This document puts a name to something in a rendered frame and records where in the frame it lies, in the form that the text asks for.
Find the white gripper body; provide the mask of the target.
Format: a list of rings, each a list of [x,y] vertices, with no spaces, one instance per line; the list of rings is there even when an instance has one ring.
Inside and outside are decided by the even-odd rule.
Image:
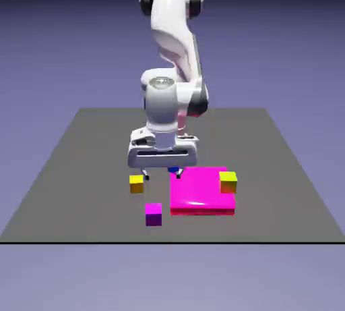
[[[169,149],[148,145],[129,145],[127,163],[131,168],[189,167],[197,164],[198,138],[177,138]]]

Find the small yellow cube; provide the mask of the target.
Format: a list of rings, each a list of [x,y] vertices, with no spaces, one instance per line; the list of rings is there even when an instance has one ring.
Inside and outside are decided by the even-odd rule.
[[[144,192],[144,176],[143,175],[130,175],[129,188],[132,194],[141,194]]]

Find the small magenta cube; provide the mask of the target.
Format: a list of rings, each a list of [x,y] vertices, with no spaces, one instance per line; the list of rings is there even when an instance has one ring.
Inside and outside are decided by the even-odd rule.
[[[155,227],[162,225],[162,204],[146,203],[145,204],[146,226]]]

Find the small yellow-green cube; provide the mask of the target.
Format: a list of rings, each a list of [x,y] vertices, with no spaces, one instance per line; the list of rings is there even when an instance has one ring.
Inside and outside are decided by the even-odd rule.
[[[219,172],[220,192],[223,194],[236,194],[237,175],[234,171]]]

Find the large pink box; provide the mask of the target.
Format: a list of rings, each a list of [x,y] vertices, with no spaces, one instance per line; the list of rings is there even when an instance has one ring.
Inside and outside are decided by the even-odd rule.
[[[171,215],[233,215],[236,194],[220,192],[219,172],[226,167],[188,167],[180,179],[170,175]]]

